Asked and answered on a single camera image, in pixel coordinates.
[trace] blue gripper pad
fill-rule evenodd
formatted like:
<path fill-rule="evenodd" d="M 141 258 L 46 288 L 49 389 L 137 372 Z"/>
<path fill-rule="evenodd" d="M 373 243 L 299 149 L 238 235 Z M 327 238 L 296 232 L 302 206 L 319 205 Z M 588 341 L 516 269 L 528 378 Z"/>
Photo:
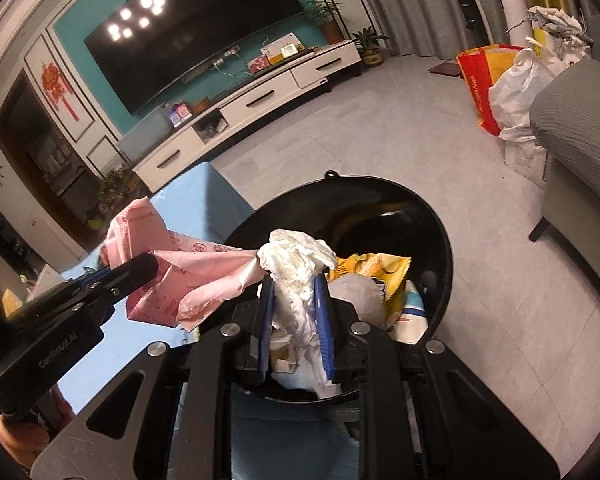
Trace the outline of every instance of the blue gripper pad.
<path fill-rule="evenodd" d="M 314 280 L 315 323 L 320 338 L 320 353 L 322 354 L 322 367 L 327 374 L 327 379 L 332 380 L 335 374 L 333 333 L 329 323 L 329 308 L 331 296 L 327 287 L 327 280 L 319 274 Z"/>
<path fill-rule="evenodd" d="M 265 276 L 262 281 L 262 290 L 258 302 L 264 301 L 264 316 L 262 321 L 262 332 L 260 334 L 260 351 L 258 352 L 258 373 L 260 379 L 264 380 L 269 370 L 269 345 L 271 343 L 271 323 L 273 322 L 273 306 L 275 288 L 271 276 Z"/>
<path fill-rule="evenodd" d="M 89 276 L 83 277 L 82 286 L 80 288 L 81 292 L 87 290 L 88 286 L 95 282 L 101 282 L 109 273 L 111 269 L 109 267 L 105 267 L 104 269 L 97 270 L 93 274 Z"/>

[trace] potted plant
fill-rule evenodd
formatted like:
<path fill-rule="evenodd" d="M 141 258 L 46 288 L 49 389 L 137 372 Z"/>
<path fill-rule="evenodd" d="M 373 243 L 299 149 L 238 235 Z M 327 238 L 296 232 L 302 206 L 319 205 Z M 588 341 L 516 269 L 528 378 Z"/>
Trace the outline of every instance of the potted plant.
<path fill-rule="evenodd" d="M 353 37 L 365 65 L 380 66 L 384 63 L 384 57 L 380 52 L 380 40 L 388 40 L 387 36 L 378 34 L 373 27 L 365 27 L 354 33 Z"/>
<path fill-rule="evenodd" d="M 304 15 L 320 29 L 330 45 L 344 41 L 337 21 L 339 7 L 339 4 L 325 0 L 311 0 L 302 6 Z"/>
<path fill-rule="evenodd" d="M 109 171 L 100 181 L 100 204 L 111 209 L 122 201 L 137 187 L 132 179 L 132 173 L 125 168 Z"/>

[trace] red chinese knot decoration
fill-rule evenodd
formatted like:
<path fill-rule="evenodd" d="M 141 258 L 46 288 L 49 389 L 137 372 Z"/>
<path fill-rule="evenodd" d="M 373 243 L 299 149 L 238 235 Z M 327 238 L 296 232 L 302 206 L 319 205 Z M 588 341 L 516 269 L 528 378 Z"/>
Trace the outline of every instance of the red chinese knot decoration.
<path fill-rule="evenodd" d="M 48 65 L 42 64 L 42 88 L 45 91 L 46 98 L 53 105 L 56 110 L 59 110 L 58 103 L 62 101 L 62 104 L 71 114 L 71 117 L 75 121 L 79 121 L 80 118 L 76 115 L 71 105 L 67 102 L 64 94 L 72 94 L 72 90 L 69 82 L 64 78 L 60 69 L 54 64 L 49 63 Z"/>

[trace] metal screw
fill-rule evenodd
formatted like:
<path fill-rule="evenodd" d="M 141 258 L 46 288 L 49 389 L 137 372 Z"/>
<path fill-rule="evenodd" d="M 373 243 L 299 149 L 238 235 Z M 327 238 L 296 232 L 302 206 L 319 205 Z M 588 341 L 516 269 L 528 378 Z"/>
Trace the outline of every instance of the metal screw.
<path fill-rule="evenodd" d="M 235 323 L 226 323 L 220 329 L 220 333 L 225 337 L 237 335 L 238 332 L 240 332 L 240 326 Z"/>
<path fill-rule="evenodd" d="M 167 351 L 167 345 L 165 345 L 165 343 L 163 343 L 162 341 L 156 341 L 155 343 L 151 343 L 146 348 L 146 352 L 151 357 L 158 357 L 158 356 L 164 354 L 166 351 Z"/>
<path fill-rule="evenodd" d="M 355 335 L 366 335 L 369 332 L 371 332 L 371 327 L 369 326 L 369 323 L 365 323 L 364 321 L 357 321 L 355 323 L 352 323 L 351 331 Z"/>
<path fill-rule="evenodd" d="M 424 348 L 427 349 L 427 352 L 433 355 L 440 355 L 445 351 L 445 344 L 442 341 L 438 341 L 437 339 L 432 339 L 431 341 L 427 341 L 427 344 L 424 345 Z"/>

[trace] green plant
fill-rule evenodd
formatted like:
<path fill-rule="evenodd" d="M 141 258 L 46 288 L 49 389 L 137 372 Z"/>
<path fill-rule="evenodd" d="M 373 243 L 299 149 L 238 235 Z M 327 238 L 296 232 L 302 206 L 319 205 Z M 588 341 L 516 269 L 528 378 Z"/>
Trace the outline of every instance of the green plant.
<path fill-rule="evenodd" d="M 100 203 L 108 208 L 124 198 L 129 193 L 128 182 L 130 179 L 131 171 L 125 168 L 109 171 L 100 181 Z"/>
<path fill-rule="evenodd" d="M 337 19 L 340 4 L 335 2 L 327 2 L 325 0 L 311 0 L 302 6 L 304 15 L 316 27 L 323 23 L 332 22 Z"/>
<path fill-rule="evenodd" d="M 366 52 L 380 46 L 380 40 L 388 40 L 387 36 L 378 34 L 373 27 L 365 27 L 353 33 L 354 43 L 358 50 Z"/>

